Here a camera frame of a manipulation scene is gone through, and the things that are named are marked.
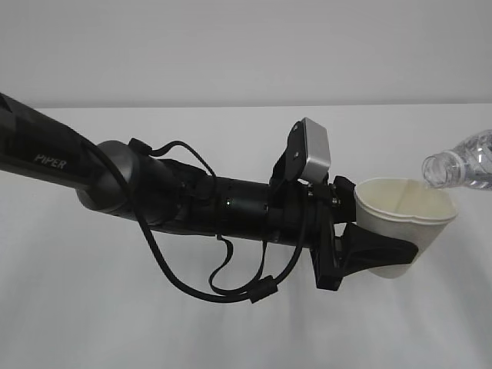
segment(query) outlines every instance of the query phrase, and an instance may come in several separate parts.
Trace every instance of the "cup rim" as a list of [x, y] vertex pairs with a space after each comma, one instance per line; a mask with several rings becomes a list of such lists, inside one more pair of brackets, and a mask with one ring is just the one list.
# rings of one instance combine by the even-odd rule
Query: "cup rim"
[[361, 183], [356, 184], [355, 189], [354, 189], [354, 194], [355, 194], [355, 200], [356, 202], [361, 205], [361, 207], [365, 211], [369, 211], [369, 213], [375, 213], [373, 214], [374, 216], [377, 216], [378, 218], [387, 220], [387, 221], [395, 221], [395, 222], [400, 222], [400, 223], [414, 223], [414, 224], [420, 224], [420, 225], [441, 225], [441, 224], [447, 224], [451, 221], [453, 221], [457, 216], [458, 216], [458, 210], [457, 207], [453, 201], [453, 199], [450, 197], [450, 195], [446, 192], [443, 191], [439, 188], [433, 188], [435, 191], [441, 191], [445, 193], [447, 196], [447, 199], [450, 201], [452, 208], [454, 209], [454, 214], [445, 217], [445, 218], [429, 218], [429, 217], [420, 217], [417, 215], [404, 215], [404, 214], [396, 214], [391, 211], [385, 211], [381, 210], [378, 208], [375, 208], [372, 205], [369, 205], [365, 201], [363, 201], [360, 197], [359, 194], [357, 193], [357, 187], [360, 185], [363, 185], [365, 183], [368, 183], [370, 181], [377, 181], [377, 180], [400, 180], [400, 181], [416, 181], [419, 182], [415, 179], [411, 178], [391, 178], [391, 177], [376, 177], [376, 178], [369, 178], [365, 181], [362, 181]]

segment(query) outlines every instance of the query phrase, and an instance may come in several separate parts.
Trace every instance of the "black cable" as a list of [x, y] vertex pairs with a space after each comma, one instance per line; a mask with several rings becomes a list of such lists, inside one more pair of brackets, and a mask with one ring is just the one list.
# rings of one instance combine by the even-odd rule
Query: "black cable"
[[227, 250], [228, 250], [228, 253], [227, 255], [225, 256], [225, 259], [224, 259], [224, 262], [217, 268], [215, 269], [211, 274], [210, 274], [210, 277], [208, 278], [208, 284], [210, 285], [210, 288], [212, 289], [213, 292], [215, 292], [216, 294], [222, 294], [224, 296], [228, 296], [228, 295], [231, 295], [231, 294], [242, 294], [244, 292], [248, 292], [249, 290], [251, 290], [252, 288], [254, 288], [254, 286], [257, 284], [257, 282], [260, 280], [261, 278], [261, 275], [263, 274], [263, 267], [264, 267], [264, 257], [265, 257], [265, 254], [267, 252], [267, 242], [266, 241], [263, 241], [263, 245], [262, 245], [262, 253], [261, 253], [261, 263], [260, 263], [260, 267], [258, 269], [258, 271], [256, 272], [256, 274], [254, 275], [254, 277], [246, 284], [244, 284], [243, 286], [241, 287], [238, 287], [238, 288], [235, 288], [235, 289], [232, 289], [232, 290], [226, 290], [224, 288], [219, 288], [219, 287], [216, 287], [214, 285], [214, 278], [215, 276], [217, 275], [217, 273], [223, 268], [225, 267], [229, 261], [231, 261], [232, 259], [232, 254], [234, 253], [234, 245], [232, 244], [232, 242], [230, 242], [229, 240], [223, 238], [221, 235], [218, 235], [217, 236], [217, 239], [219, 241], [223, 241], [225, 244], [226, 244], [226, 247], [227, 247]]
[[191, 152], [193, 154], [193, 156], [195, 156], [197, 158], [197, 160], [199, 162], [201, 162], [201, 164], [204, 167], [207, 168], [208, 172], [212, 176], [212, 181], [213, 181], [212, 189], [210, 191], [210, 194], [206, 198], [199, 198], [196, 195], [195, 195], [195, 198], [197, 198], [198, 200], [201, 200], [201, 201], [208, 201], [208, 200], [210, 200], [215, 195], [215, 192], [217, 191], [217, 175], [215, 175], [215, 172], [212, 170], [212, 168], [210, 167], [210, 165], [207, 164], [207, 162], [199, 155], [199, 153], [197, 153], [196, 150], [194, 150], [186, 142], [183, 142], [183, 141], [171, 141], [168, 144], [162, 146], [161, 148], [158, 148], [157, 150], [152, 150], [151, 153], [150, 153], [150, 156], [153, 156], [155, 158], [156, 157], [164, 156], [172, 148], [174, 148], [176, 146], [181, 146], [183, 148], [186, 148], [189, 152]]
[[[115, 178], [116, 182], [118, 183], [123, 194], [127, 198], [128, 203], [130, 204], [131, 209], [133, 210], [133, 212], [135, 214], [135, 218], [136, 218], [138, 224], [140, 225], [141, 231], [144, 234], [145, 240], [148, 242], [148, 246], [151, 249], [151, 252], [154, 255], [155, 260], [157, 261], [159, 268], [162, 270], [162, 272], [164, 273], [166, 278], [178, 290], [180, 290], [186, 294], [189, 294], [190, 296], [192, 296], [194, 298], [198, 298], [200, 300], [214, 302], [214, 303], [227, 304], [227, 303], [245, 301], [247, 299], [251, 299], [253, 301], [253, 298], [251, 297], [251, 295], [252, 295], [252, 292], [254, 292], [254, 290], [244, 292], [241, 294], [233, 294], [233, 295], [228, 295], [228, 296], [218, 296], [215, 294], [208, 294], [208, 293], [196, 290], [196, 289], [188, 286], [187, 284], [183, 283], [182, 281], [180, 281], [175, 276], [175, 274], [172, 272], [172, 270], [169, 268], [168, 263], [164, 259], [164, 256], [162, 255], [161, 250], [159, 249], [159, 246], [157, 245], [157, 242], [154, 238], [154, 235], [152, 234], [152, 231], [151, 231], [150, 227], [148, 226], [147, 221], [145, 220], [145, 217], [144, 217], [144, 215], [140, 209], [140, 206], [138, 205], [137, 201], [135, 200], [135, 196], [133, 195], [132, 190], [128, 186], [127, 181], [125, 180], [125, 178], [123, 177], [123, 175], [121, 174], [119, 169], [116, 167], [116, 165], [113, 163], [113, 161], [110, 158], [108, 158], [108, 156], [98, 146], [94, 145], [87, 138], [84, 138], [83, 136], [81, 136], [81, 142], [108, 169], [108, 171], [111, 173], [111, 175]], [[179, 142], [179, 144], [176, 143], [175, 145], [181, 145], [181, 144], [184, 144], [182, 146], [184, 146], [186, 148], [188, 146], [184, 142]], [[167, 149], [167, 151], [169, 151], [169, 149], [172, 147], [174, 147], [174, 146], [168, 147], [166, 145], [157, 151], [153, 151], [153, 153], [155, 155], [161, 155], [162, 150]], [[203, 161], [202, 164], [204, 164], [204, 166], [207, 169], [210, 168], [204, 162], [204, 160], [201, 159], [200, 155], [197, 154], [195, 156], [197, 156], [198, 160], [200, 160], [201, 162]], [[295, 264], [297, 263], [300, 255], [301, 255], [302, 246], [304, 243], [304, 238], [305, 238], [305, 233], [306, 233], [306, 227], [307, 227], [308, 207], [307, 207], [306, 202], [307, 202], [307, 198], [306, 198], [306, 194], [304, 194], [303, 201], [302, 201], [303, 208], [304, 208], [302, 219], [301, 219], [302, 226], [301, 226], [301, 232], [299, 234], [298, 243], [295, 247], [294, 253], [293, 253], [292, 258], [290, 259], [288, 265], [274, 279], [275, 284], [279, 284], [288, 276], [288, 274], [292, 271], [292, 269], [294, 268]]]

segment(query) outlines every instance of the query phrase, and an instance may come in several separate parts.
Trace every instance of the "black robotic arm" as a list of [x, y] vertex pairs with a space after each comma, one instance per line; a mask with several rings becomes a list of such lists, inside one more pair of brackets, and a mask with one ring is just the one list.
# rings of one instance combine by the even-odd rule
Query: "black robotic arm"
[[[187, 148], [208, 170], [162, 158], [173, 147]], [[362, 228], [355, 221], [354, 184], [343, 177], [328, 183], [331, 164], [326, 129], [308, 118], [297, 122], [268, 184], [217, 177], [190, 146], [173, 141], [153, 150], [89, 140], [36, 110], [0, 94], [0, 169], [76, 189], [94, 211], [136, 220], [160, 268], [183, 292], [210, 302], [258, 301], [277, 291], [309, 248], [318, 288], [336, 291], [344, 276], [367, 268], [413, 261], [417, 247]], [[347, 223], [335, 237], [334, 224]], [[262, 277], [219, 294], [197, 291], [179, 281], [151, 231], [224, 236], [295, 245], [292, 259], [277, 276]]]

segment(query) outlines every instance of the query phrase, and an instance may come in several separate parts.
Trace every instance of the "paper cup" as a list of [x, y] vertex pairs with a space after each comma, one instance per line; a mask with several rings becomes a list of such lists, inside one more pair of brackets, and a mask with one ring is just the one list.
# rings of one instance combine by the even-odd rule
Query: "paper cup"
[[[417, 245], [414, 262], [457, 216], [447, 192], [406, 178], [373, 178], [355, 188], [357, 225], [383, 236]], [[372, 268], [381, 277], [396, 278], [410, 267]]]

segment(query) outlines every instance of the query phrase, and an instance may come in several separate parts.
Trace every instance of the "bottle neck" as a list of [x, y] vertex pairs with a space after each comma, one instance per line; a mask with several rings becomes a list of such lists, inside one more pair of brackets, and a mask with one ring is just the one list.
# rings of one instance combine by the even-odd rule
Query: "bottle neck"
[[465, 164], [456, 152], [443, 151], [424, 160], [422, 173], [433, 188], [457, 187], [464, 183]]

